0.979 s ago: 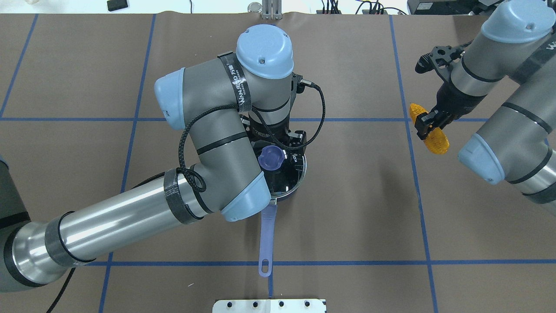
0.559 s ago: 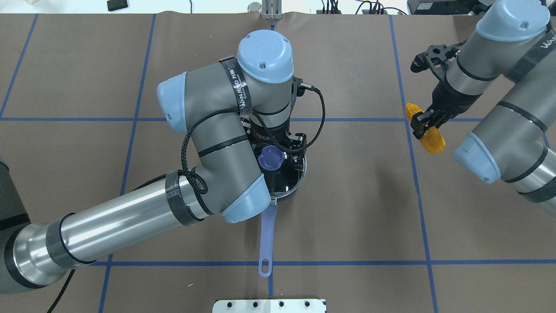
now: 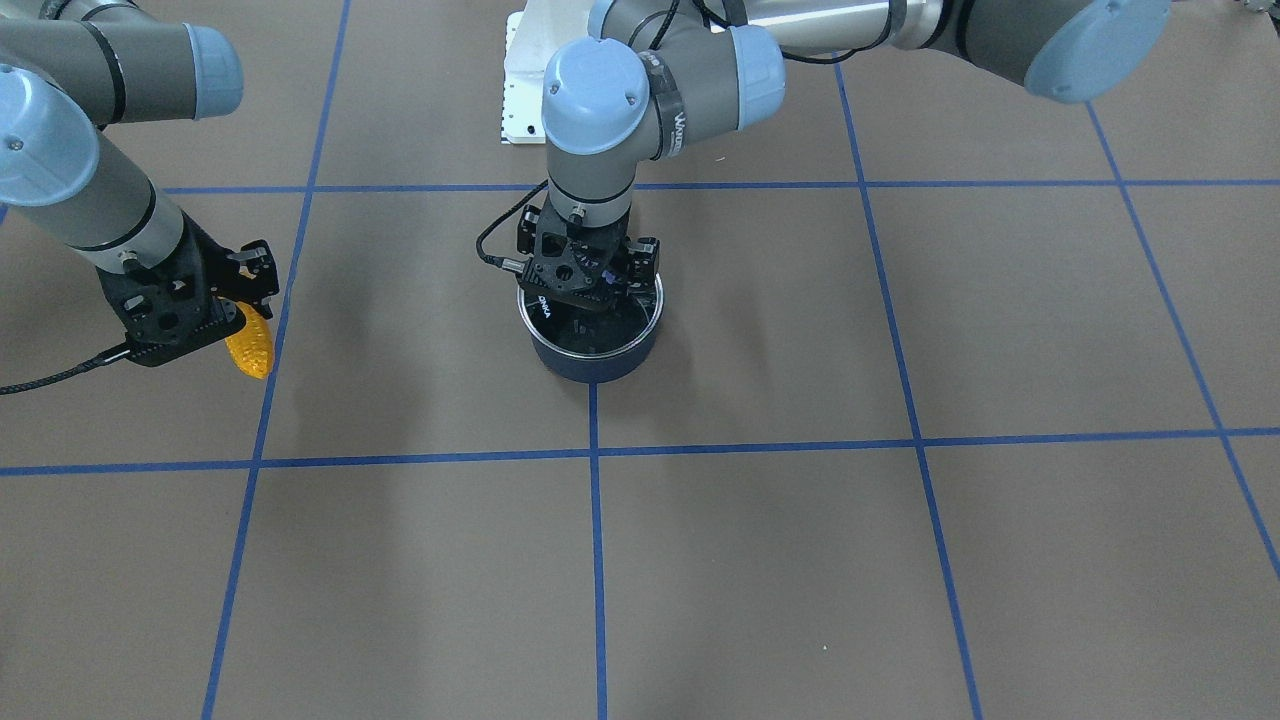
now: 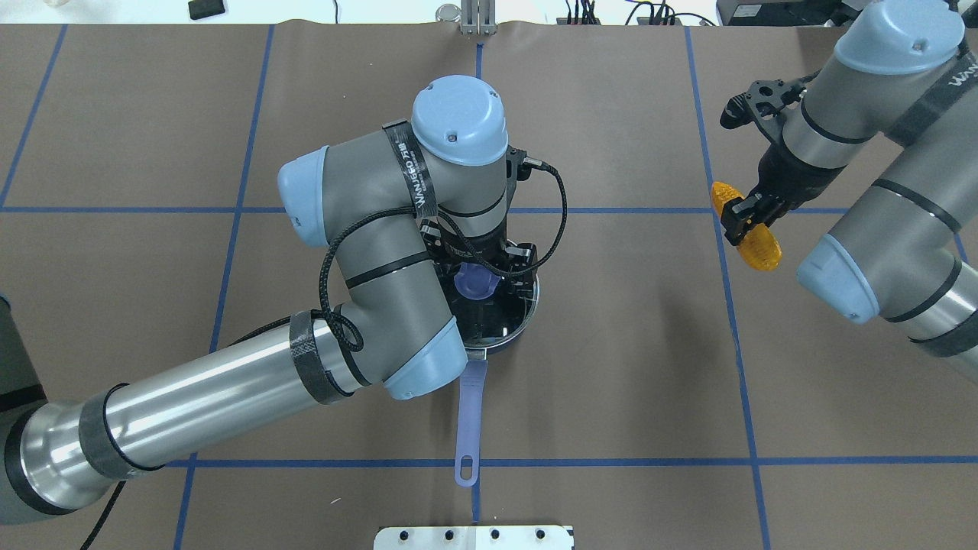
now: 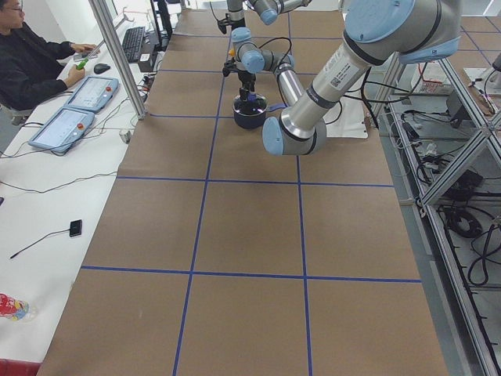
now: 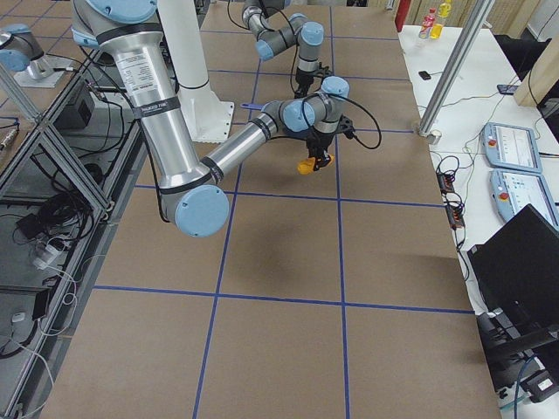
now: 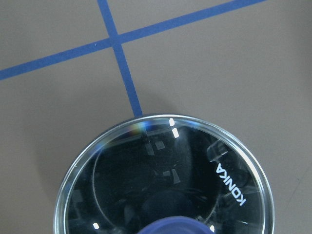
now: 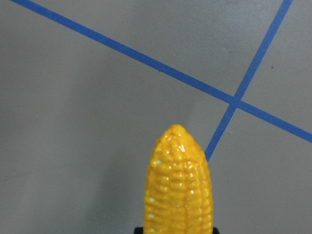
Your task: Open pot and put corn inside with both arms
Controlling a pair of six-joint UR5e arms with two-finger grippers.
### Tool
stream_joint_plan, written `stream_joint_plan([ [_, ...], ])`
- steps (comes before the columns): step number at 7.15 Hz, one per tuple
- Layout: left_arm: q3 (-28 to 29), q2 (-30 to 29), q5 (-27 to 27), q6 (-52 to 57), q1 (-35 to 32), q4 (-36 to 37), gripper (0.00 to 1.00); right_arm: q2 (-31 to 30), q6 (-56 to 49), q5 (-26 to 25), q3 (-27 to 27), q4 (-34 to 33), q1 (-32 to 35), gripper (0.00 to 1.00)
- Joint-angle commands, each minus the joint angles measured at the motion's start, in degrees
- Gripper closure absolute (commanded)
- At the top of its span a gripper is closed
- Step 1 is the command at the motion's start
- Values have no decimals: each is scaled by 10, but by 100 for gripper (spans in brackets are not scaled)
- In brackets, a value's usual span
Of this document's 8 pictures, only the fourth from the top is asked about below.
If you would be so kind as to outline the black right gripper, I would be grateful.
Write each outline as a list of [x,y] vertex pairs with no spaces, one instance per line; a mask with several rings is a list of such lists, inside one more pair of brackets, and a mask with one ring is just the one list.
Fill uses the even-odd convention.
[[740,246],[751,232],[770,229],[790,209],[813,201],[837,177],[837,168],[811,166],[785,145],[769,145],[758,164],[758,183],[746,198],[723,205],[724,237]]

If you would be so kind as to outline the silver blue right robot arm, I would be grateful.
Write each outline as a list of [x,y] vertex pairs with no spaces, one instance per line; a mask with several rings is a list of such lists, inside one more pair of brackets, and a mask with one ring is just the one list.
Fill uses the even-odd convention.
[[773,223],[820,197],[867,146],[891,157],[800,262],[797,281],[856,324],[878,318],[976,380],[976,261],[954,253],[976,219],[976,48],[953,1],[870,1],[820,69],[756,80],[723,128],[768,147],[748,192],[714,183],[745,264],[780,262]]

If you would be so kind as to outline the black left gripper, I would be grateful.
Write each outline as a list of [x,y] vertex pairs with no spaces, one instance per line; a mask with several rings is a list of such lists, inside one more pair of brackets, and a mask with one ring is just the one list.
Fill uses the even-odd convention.
[[524,276],[536,279],[535,271],[513,275],[513,272],[523,271],[538,260],[538,248],[532,243],[518,244],[507,239],[507,226],[504,224],[488,235],[468,238],[468,243],[479,253],[481,260],[471,253],[461,237],[452,232],[445,220],[422,222],[420,236],[436,266],[436,275],[444,296],[449,278],[458,272],[461,264],[479,264],[503,278]]

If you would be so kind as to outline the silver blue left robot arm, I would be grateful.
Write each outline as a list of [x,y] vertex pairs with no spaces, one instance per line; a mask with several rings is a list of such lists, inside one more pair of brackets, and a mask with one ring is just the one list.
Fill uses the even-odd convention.
[[380,384],[395,400],[506,347],[540,299],[552,252],[507,237],[516,185],[545,161],[511,146],[500,93],[451,74],[412,114],[278,173],[283,208],[324,248],[319,304],[83,403],[52,403],[2,299],[2,523],[94,504],[111,485],[202,447]]

